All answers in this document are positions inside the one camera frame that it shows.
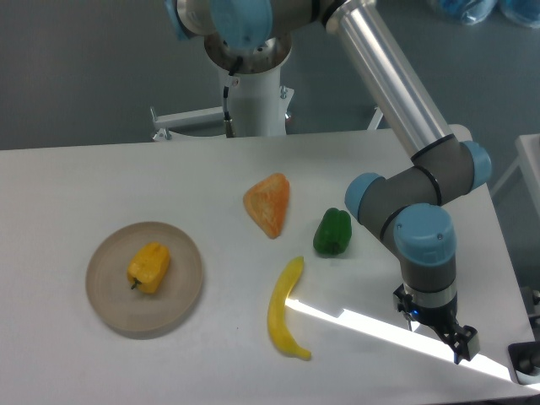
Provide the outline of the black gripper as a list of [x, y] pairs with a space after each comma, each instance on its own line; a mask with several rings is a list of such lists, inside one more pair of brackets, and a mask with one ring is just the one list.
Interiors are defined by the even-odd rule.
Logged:
[[459, 326], [456, 284], [439, 291], [423, 292], [401, 284], [393, 292], [393, 303], [412, 327], [413, 322], [425, 325], [443, 336], [454, 354], [454, 363], [471, 361], [480, 351], [478, 331], [468, 325]]

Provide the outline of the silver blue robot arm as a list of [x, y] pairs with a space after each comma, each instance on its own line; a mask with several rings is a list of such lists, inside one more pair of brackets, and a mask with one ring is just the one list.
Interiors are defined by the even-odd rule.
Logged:
[[372, 1], [168, 1], [177, 37], [201, 36], [219, 69], [225, 134], [285, 132], [278, 72], [290, 53], [290, 34], [320, 22], [343, 44], [367, 89], [408, 153], [412, 167], [392, 178], [367, 173], [345, 193], [348, 211], [400, 262], [394, 302], [408, 321], [429, 328], [455, 361], [478, 353], [477, 331], [456, 320], [456, 235], [444, 205], [484, 184], [487, 151], [456, 139], [403, 55]]

